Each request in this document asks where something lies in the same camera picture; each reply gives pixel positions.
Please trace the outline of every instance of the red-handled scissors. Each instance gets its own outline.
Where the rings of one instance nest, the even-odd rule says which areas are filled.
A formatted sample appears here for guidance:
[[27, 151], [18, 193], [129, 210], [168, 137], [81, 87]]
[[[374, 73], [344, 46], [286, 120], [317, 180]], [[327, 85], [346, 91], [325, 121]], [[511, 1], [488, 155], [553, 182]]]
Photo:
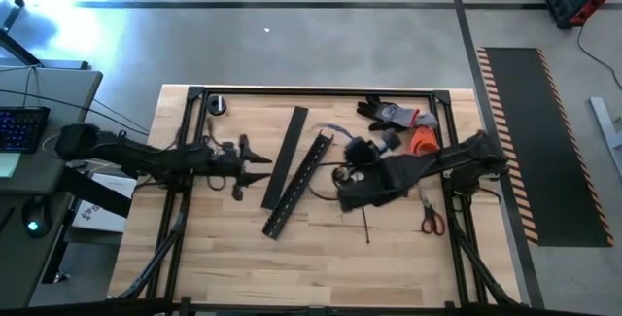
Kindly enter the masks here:
[[428, 197], [421, 188], [419, 188], [419, 196], [421, 197], [422, 203], [424, 203], [425, 213], [424, 221], [421, 223], [421, 231], [425, 234], [434, 233], [435, 235], [443, 235], [443, 233], [445, 233], [443, 217], [432, 208]]

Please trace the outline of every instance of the gray floor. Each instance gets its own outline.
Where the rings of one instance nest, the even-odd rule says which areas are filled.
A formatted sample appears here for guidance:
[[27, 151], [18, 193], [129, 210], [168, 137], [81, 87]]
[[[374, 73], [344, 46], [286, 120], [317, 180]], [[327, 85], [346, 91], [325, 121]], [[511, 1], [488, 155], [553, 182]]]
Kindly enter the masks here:
[[[71, 0], [36, 1], [40, 6], [28, 8], [12, 35], [41, 57], [89, 61], [93, 69], [104, 72], [97, 98], [144, 126], [151, 124], [162, 84], [474, 88], [454, 10], [88, 9], [71, 7]], [[466, 15], [476, 47], [543, 49], [613, 234], [622, 239], [622, 201], [615, 195], [622, 191], [620, 178], [586, 102], [590, 96], [601, 96], [610, 114], [620, 115], [622, 91], [607, 71], [578, 50], [578, 30], [558, 30], [544, 11]], [[622, 11], [600, 11], [582, 40], [589, 51], [620, 71], [621, 21]], [[88, 119], [118, 129], [96, 116]], [[547, 308], [619, 314], [619, 244], [608, 249], [537, 247], [531, 253]], [[105, 297], [115, 254], [114, 247], [71, 247], [63, 264], [74, 278], [40, 288], [32, 303]]]

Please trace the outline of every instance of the black floor mat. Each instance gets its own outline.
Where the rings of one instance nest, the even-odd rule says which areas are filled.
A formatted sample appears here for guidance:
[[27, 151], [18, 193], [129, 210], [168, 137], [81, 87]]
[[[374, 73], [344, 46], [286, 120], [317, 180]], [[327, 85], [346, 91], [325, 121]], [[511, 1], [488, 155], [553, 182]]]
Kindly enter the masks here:
[[612, 246], [541, 51], [486, 48], [477, 55], [527, 239], [540, 246]]

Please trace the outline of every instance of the orange striped border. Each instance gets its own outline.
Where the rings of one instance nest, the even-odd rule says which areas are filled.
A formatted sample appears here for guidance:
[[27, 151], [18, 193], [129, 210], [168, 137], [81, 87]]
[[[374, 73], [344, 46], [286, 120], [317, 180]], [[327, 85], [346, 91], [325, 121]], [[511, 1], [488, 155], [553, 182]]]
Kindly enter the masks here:
[[540, 63], [542, 63], [542, 68], [544, 69], [544, 74], [546, 75], [546, 79], [551, 85], [551, 92], [553, 93], [553, 97], [555, 98], [555, 102], [557, 102], [557, 106], [560, 110], [560, 114], [562, 115], [562, 119], [564, 120], [564, 126], [566, 127], [566, 131], [568, 132], [568, 136], [570, 137], [570, 141], [572, 142], [572, 146], [574, 147], [574, 152], [576, 153], [576, 157], [579, 160], [579, 164], [581, 165], [581, 170], [583, 170], [583, 176], [585, 177], [585, 182], [587, 183], [587, 187], [589, 189], [590, 195], [592, 196], [592, 200], [594, 200], [594, 206], [596, 210], [599, 212], [599, 219], [601, 220], [601, 224], [603, 225], [603, 230], [606, 234], [606, 241], [609, 245], [613, 246], [613, 235], [611, 234], [611, 229], [609, 228], [609, 224], [606, 222], [605, 211], [599, 202], [599, 197], [596, 194], [596, 189], [592, 184], [592, 179], [590, 178], [590, 174], [587, 170], [587, 166], [585, 165], [585, 161], [583, 160], [583, 156], [581, 155], [578, 146], [576, 145], [576, 139], [574, 138], [574, 134], [572, 132], [572, 128], [570, 127], [570, 123], [568, 121], [568, 115], [566, 114], [566, 110], [564, 109], [564, 105], [562, 104], [562, 100], [560, 98], [559, 92], [557, 91], [557, 86], [555, 85], [555, 81], [553, 81], [553, 75], [551, 74], [551, 70], [546, 63], [546, 58], [544, 58], [544, 53], [542, 50], [537, 49], [537, 54], [540, 57]]
[[512, 191], [514, 192], [514, 198], [516, 198], [516, 204], [518, 205], [518, 213], [523, 223], [523, 230], [528, 242], [538, 244], [536, 222], [534, 221], [534, 215], [527, 199], [527, 191], [523, 184], [523, 178], [521, 176], [520, 164], [518, 158], [514, 153], [514, 146], [512, 146], [512, 137], [505, 120], [505, 113], [503, 112], [503, 104], [499, 98], [499, 92], [497, 91], [497, 83], [495, 82], [495, 75], [493, 69], [490, 66], [490, 60], [486, 49], [477, 49], [477, 59], [479, 60], [479, 66], [481, 69], [482, 77], [484, 78], [484, 86], [488, 95], [488, 101], [493, 111], [493, 119], [495, 120], [495, 127], [501, 141], [501, 148], [503, 153], [507, 157], [507, 167], [509, 168], [509, 181], [512, 185]]

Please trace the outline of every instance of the keyboard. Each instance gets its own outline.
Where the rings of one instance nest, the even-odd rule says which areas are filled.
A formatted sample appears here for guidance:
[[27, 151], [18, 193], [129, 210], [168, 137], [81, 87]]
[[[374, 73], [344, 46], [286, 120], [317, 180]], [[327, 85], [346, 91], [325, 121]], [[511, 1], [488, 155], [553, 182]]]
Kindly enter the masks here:
[[35, 153], [50, 108], [0, 106], [0, 152]]

